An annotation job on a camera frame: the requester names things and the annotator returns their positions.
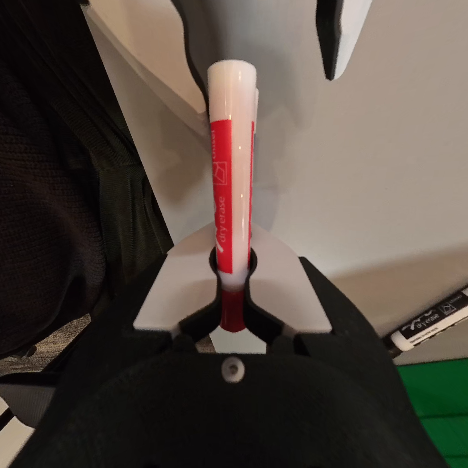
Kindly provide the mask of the green plastic bin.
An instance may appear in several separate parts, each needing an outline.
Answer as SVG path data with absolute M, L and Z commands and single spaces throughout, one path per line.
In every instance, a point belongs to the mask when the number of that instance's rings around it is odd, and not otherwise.
M 468 466 L 468 359 L 397 366 L 424 429 L 450 467 Z

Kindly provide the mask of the black dry erase marker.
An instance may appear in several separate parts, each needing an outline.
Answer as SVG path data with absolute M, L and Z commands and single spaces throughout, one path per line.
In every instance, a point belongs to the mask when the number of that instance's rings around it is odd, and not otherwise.
M 468 317 L 468 286 L 465 285 L 441 301 L 406 320 L 383 337 L 392 359 L 439 335 Z

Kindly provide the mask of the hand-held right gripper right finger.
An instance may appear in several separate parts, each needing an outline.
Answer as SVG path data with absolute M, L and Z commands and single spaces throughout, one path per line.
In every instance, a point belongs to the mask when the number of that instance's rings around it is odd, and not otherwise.
M 251 229 L 243 319 L 260 340 L 328 334 L 331 323 L 299 256 L 259 225 Z

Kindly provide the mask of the red dry erase marker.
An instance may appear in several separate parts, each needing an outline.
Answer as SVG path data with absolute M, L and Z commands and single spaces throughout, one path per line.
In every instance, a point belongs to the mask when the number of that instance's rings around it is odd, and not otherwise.
M 252 64 L 231 59 L 208 68 L 220 326 L 232 333 L 245 329 L 243 297 L 250 264 L 257 95 Z

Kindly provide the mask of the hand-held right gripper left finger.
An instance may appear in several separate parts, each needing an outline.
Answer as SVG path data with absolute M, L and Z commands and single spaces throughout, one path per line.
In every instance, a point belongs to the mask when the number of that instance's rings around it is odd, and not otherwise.
M 184 319 L 215 300 L 217 277 L 209 263 L 214 232 L 215 225 L 208 224 L 168 251 L 133 322 L 135 330 L 176 336 Z

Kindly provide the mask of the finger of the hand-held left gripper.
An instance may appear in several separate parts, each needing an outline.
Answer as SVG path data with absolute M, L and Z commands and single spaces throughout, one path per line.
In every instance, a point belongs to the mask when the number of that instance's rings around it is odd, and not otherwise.
M 317 2 L 317 35 L 327 80 L 344 73 L 365 20 L 365 0 Z
M 89 16 L 151 91 L 194 132 L 209 132 L 187 59 L 183 20 L 168 0 L 91 0 Z

